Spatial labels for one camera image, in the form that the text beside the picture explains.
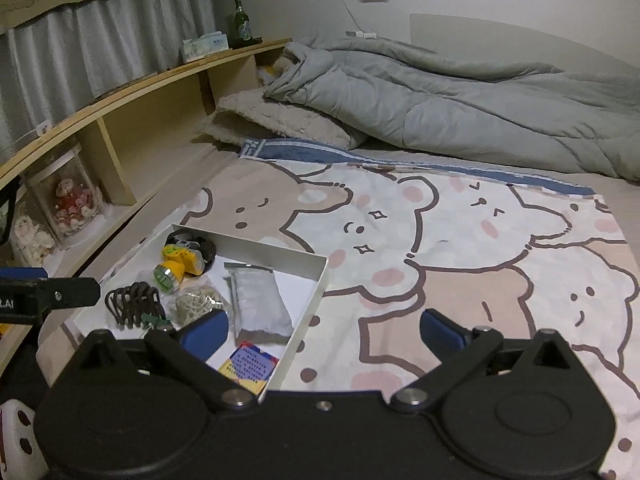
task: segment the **gray curtain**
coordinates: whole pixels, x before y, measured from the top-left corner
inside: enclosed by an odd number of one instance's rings
[[[213,0],[91,0],[12,28],[0,36],[2,158],[43,121],[179,65],[182,40],[215,30]]]

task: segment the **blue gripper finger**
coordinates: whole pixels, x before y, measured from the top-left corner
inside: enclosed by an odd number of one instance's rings
[[[420,317],[420,337],[429,350],[444,361],[468,345],[472,333],[437,310],[428,308]]]
[[[8,280],[37,280],[48,277],[47,271],[41,267],[0,267],[0,278]]]
[[[229,320],[223,310],[212,310],[177,333],[180,346],[207,361],[226,341]]]

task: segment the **bed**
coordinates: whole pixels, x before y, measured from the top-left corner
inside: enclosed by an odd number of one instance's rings
[[[412,40],[467,59],[517,62],[540,54],[540,61],[572,71],[640,73],[583,45],[480,21],[413,15]],[[439,364],[418,332],[427,307],[507,337],[556,328],[616,413],[604,478],[635,480],[637,184],[375,140],[347,151],[271,139],[264,130],[246,135],[243,122],[225,128],[241,139],[234,140],[243,145],[241,158],[204,185],[181,223],[322,253],[333,269],[283,388],[377,389],[388,397]]]

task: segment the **colorful card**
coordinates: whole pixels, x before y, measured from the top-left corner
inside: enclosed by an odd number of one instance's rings
[[[251,393],[259,395],[277,364],[277,358],[244,341],[218,371]]]

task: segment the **gray comforter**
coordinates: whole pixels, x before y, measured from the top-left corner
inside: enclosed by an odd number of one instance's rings
[[[286,54],[298,62],[266,97],[395,146],[640,180],[640,78],[456,62],[389,40],[289,43]]]

